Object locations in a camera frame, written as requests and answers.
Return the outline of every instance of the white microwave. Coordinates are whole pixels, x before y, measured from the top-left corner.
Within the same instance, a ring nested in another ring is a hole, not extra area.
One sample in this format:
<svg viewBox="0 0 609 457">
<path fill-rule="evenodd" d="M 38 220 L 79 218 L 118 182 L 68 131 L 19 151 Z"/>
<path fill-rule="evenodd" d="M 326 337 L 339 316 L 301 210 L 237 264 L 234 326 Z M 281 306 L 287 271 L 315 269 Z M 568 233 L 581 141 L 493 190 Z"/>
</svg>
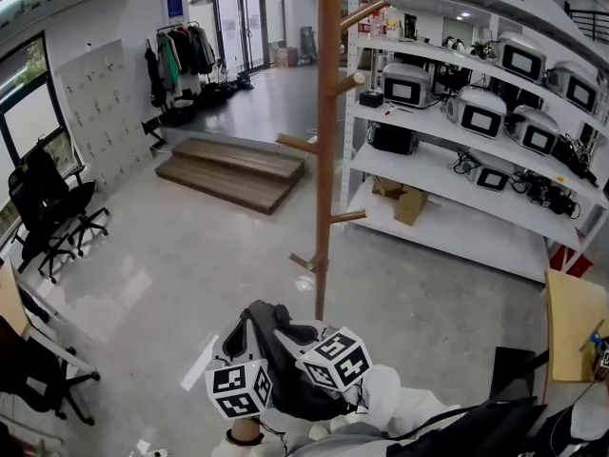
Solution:
<svg viewBox="0 0 609 457">
<path fill-rule="evenodd" d="M 391 63 L 383 69 L 384 99 L 400 105 L 423 109 L 429 102 L 431 77 L 422 68 Z"/>
<path fill-rule="evenodd" d="M 507 135 L 544 156 L 552 152 L 560 135 L 559 125 L 552 117 L 528 105 L 516 107 L 505 123 Z"/>
<path fill-rule="evenodd" d="M 596 78 L 572 61 L 559 61 L 548 71 L 545 86 L 588 112 L 594 111 L 599 85 Z"/>
<path fill-rule="evenodd" d="M 499 42 L 493 43 L 493 50 L 496 66 L 541 83 L 545 72 L 545 52 L 539 43 L 516 32 L 504 32 Z"/>
<path fill-rule="evenodd" d="M 499 96 L 473 87 L 465 87 L 451 97 L 442 110 L 453 124 L 471 132 L 495 139 L 503 128 L 507 106 Z"/>
<path fill-rule="evenodd" d="M 461 164 L 461 169 L 465 177 L 474 185 L 493 191 L 503 191 L 514 173 L 512 163 L 473 149 L 469 150 L 468 157 Z"/>
</svg>

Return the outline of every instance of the window frame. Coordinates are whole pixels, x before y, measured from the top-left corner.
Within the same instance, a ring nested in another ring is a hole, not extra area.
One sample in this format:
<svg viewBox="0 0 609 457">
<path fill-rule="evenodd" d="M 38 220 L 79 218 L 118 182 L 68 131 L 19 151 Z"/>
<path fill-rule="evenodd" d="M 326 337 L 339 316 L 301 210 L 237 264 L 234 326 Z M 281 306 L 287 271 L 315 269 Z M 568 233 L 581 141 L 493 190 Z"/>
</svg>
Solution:
<svg viewBox="0 0 609 457">
<path fill-rule="evenodd" d="M 56 139 L 57 137 L 59 137 L 59 135 L 61 135 L 62 133 L 64 133 L 64 132 L 69 133 L 68 126 L 66 125 L 66 120 L 64 118 L 64 114 L 61 111 L 61 107 L 59 106 L 59 100 L 57 99 L 57 92 L 55 91 L 55 85 L 53 83 L 53 79 L 51 76 L 52 73 L 49 70 L 49 54 L 47 53 L 47 41 L 45 39 L 44 32 L 40 32 L 40 33 L 32 36 L 30 39 L 23 42 L 22 44 L 17 46 L 15 49 L 11 50 L 8 54 L 5 54 L 4 56 L 2 56 L 0 58 L 0 67 L 2 66 L 3 62 L 5 62 L 10 57 L 12 57 L 14 54 L 27 48 L 29 45 L 33 44 L 34 42 L 36 42 L 38 40 L 42 41 L 43 53 L 45 55 L 45 63 L 47 65 L 47 69 L 40 75 L 36 76 L 33 80 L 28 82 L 26 85 L 24 85 L 24 87 L 22 87 L 20 90 L 15 92 L 12 96 L 7 98 L 3 103 L 0 104 L 0 133 L 2 134 L 2 138 L 4 140 L 5 146 L 7 148 L 7 151 L 9 152 L 10 158 L 12 159 L 12 163 L 15 167 L 19 166 L 19 164 L 21 163 L 21 160 L 23 159 L 23 156 L 20 156 L 19 153 L 17 152 L 17 148 L 15 147 L 13 139 L 10 135 L 10 130 L 9 130 L 9 127 L 7 125 L 7 121 L 6 121 L 4 115 L 7 111 L 9 111 L 15 105 L 17 105 L 21 100 L 26 98 L 31 93 L 35 92 L 40 87 L 43 87 L 44 85 L 47 86 L 47 91 L 49 92 L 50 102 L 53 106 L 53 111 L 55 112 L 55 116 L 57 117 L 57 123 L 59 124 L 59 127 L 57 127 L 55 130 L 52 130 L 49 134 L 47 134 L 37 145 L 41 145 L 42 147 L 45 147 L 47 144 L 52 142 L 53 139 Z M 76 159 L 76 165 L 80 166 L 81 163 L 80 163 L 80 158 L 78 157 L 78 154 L 75 153 L 74 158 Z"/>
<path fill-rule="evenodd" d="M 24 41 L 19 46 L 15 47 L 14 49 L 10 50 L 8 53 L 4 54 L 2 57 L 0 57 L 0 66 L 2 66 L 2 63 L 4 63 L 7 59 L 11 58 L 14 54 L 27 48 L 29 45 L 31 45 L 32 43 L 34 43 L 38 40 L 42 41 L 42 48 L 43 48 L 43 53 L 45 55 L 45 63 L 46 63 L 47 69 L 44 72 L 42 72 L 40 75 L 36 76 L 33 80 L 28 82 L 26 85 L 24 85 L 20 90 L 15 92 L 12 96 L 8 97 L 3 103 L 0 104 L 0 135 L 2 136 L 2 141 L 4 142 L 4 145 L 7 148 L 10 159 L 12 160 L 13 166 L 15 168 L 17 168 L 21 164 L 21 161 L 22 161 L 23 157 L 25 157 L 25 155 L 19 156 L 19 153 L 17 152 L 17 148 L 14 145 L 13 139 L 10 135 L 10 130 L 9 130 L 9 127 L 7 125 L 7 121 L 6 121 L 4 115 L 12 107 L 17 105 L 21 100 L 26 98 L 28 95 L 30 95 L 31 93 L 33 93 L 40 87 L 43 87 L 44 85 L 47 86 L 47 90 L 49 92 L 49 98 L 50 98 L 53 110 L 55 112 L 55 116 L 57 118 L 57 123 L 59 124 L 59 127 L 57 127 L 55 130 L 53 130 L 49 134 L 47 134 L 43 139 L 41 139 L 36 144 L 36 146 L 46 147 L 54 139 L 56 139 L 63 133 L 66 133 L 69 136 L 70 141 L 73 140 L 71 137 L 71 134 L 69 133 L 68 126 L 66 124 L 66 119 L 64 118 L 64 114 L 61 111 L 61 107 L 59 105 L 59 100 L 57 98 L 57 92 L 55 91 L 55 84 L 53 82 L 52 73 L 50 70 L 49 54 L 47 52 L 47 40 L 45 37 L 45 33 L 42 31 L 42 32 L 39 32 L 39 33 L 33 35 L 31 38 Z M 74 149 L 73 152 L 74 152 L 74 160 L 75 160 L 76 164 L 74 165 L 73 168 L 70 168 L 68 171 L 66 171 L 63 174 L 64 178 L 67 178 L 68 176 L 71 175 L 71 173 L 74 170 L 76 170 L 80 166 L 82 166 L 80 156 L 78 155 L 78 152 L 76 151 L 76 149 Z M 4 205 L 0 205 L 0 210 L 6 208 L 7 205 L 8 205 L 8 203 L 6 203 Z M 14 222 L 14 224 L 10 228 L 8 228 L 7 231 L 3 235 L 0 236 L 0 248 L 4 247 L 4 245 L 8 242 L 8 240 L 10 240 L 12 238 L 14 233 L 16 231 L 18 231 L 21 226 L 22 226 L 21 217 L 17 217 L 17 220 Z"/>
</svg>

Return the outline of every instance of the wall sign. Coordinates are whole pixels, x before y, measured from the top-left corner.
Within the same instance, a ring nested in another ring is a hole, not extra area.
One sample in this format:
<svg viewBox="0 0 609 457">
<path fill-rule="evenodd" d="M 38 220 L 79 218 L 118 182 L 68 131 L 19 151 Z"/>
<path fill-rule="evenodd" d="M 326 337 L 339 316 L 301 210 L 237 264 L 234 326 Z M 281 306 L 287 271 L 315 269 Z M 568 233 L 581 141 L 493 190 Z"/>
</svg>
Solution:
<svg viewBox="0 0 609 457">
<path fill-rule="evenodd" d="M 182 17 L 184 15 L 182 0 L 167 0 L 167 13 L 170 19 Z"/>
</svg>

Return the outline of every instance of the wooden step platform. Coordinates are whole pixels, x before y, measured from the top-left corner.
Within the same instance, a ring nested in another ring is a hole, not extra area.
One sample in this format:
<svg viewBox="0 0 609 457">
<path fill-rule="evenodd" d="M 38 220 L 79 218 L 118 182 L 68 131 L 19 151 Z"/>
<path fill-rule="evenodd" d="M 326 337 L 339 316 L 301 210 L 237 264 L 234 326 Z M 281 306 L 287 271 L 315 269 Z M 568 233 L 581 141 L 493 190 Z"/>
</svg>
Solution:
<svg viewBox="0 0 609 457">
<path fill-rule="evenodd" d="M 293 186 L 215 162 L 171 157 L 156 169 L 157 176 L 197 189 L 248 209 L 270 215 Z"/>
<path fill-rule="evenodd" d="M 200 139 L 187 139 L 173 149 L 173 155 L 212 162 L 292 186 L 305 174 L 305 159 Z"/>
</svg>

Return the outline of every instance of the glass door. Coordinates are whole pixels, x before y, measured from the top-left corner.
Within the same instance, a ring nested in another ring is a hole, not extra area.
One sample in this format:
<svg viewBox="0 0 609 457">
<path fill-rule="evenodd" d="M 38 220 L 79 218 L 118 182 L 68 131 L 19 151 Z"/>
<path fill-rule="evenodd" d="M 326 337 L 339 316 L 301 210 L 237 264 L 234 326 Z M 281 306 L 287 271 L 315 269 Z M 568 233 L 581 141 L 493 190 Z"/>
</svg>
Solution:
<svg viewBox="0 0 609 457">
<path fill-rule="evenodd" d="M 263 0 L 218 0 L 228 75 L 268 66 L 261 3 Z"/>
<path fill-rule="evenodd" d="M 261 0 L 243 0 L 248 70 L 257 70 L 265 65 L 260 2 Z"/>
<path fill-rule="evenodd" d="M 242 0 L 218 0 L 218 12 L 224 58 L 228 75 L 235 75 L 246 68 L 244 26 L 241 12 Z"/>
</svg>

